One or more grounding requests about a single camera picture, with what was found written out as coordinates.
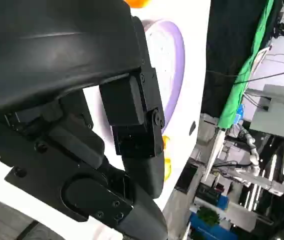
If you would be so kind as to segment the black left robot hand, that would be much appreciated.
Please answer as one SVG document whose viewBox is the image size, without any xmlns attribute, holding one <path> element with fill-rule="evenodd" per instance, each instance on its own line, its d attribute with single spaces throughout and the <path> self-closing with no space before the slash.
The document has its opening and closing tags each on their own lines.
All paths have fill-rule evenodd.
<svg viewBox="0 0 284 240">
<path fill-rule="evenodd" d="M 123 0 L 0 0 L 5 179 L 77 222 L 165 240 L 165 126 L 141 20 Z"/>
</svg>

